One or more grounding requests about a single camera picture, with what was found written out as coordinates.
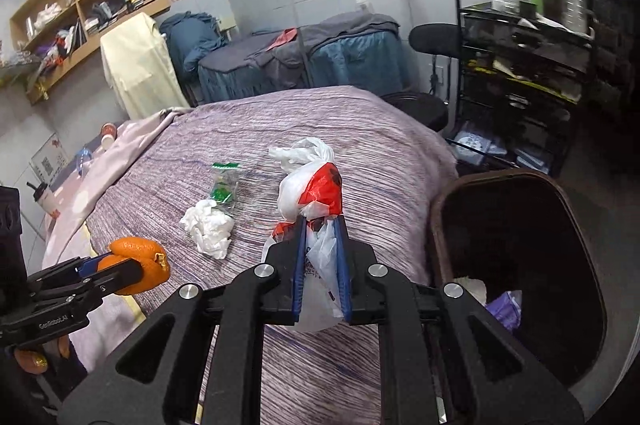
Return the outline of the operator hand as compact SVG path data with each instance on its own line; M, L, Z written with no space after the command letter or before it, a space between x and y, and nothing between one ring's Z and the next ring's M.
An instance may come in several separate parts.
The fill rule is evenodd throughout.
M70 338L67 335L58 338L56 341L50 341L47 346L53 347L55 353L38 353L38 351L15 349L13 351L14 359L26 373L40 375L47 372L50 359L68 359L70 357Z

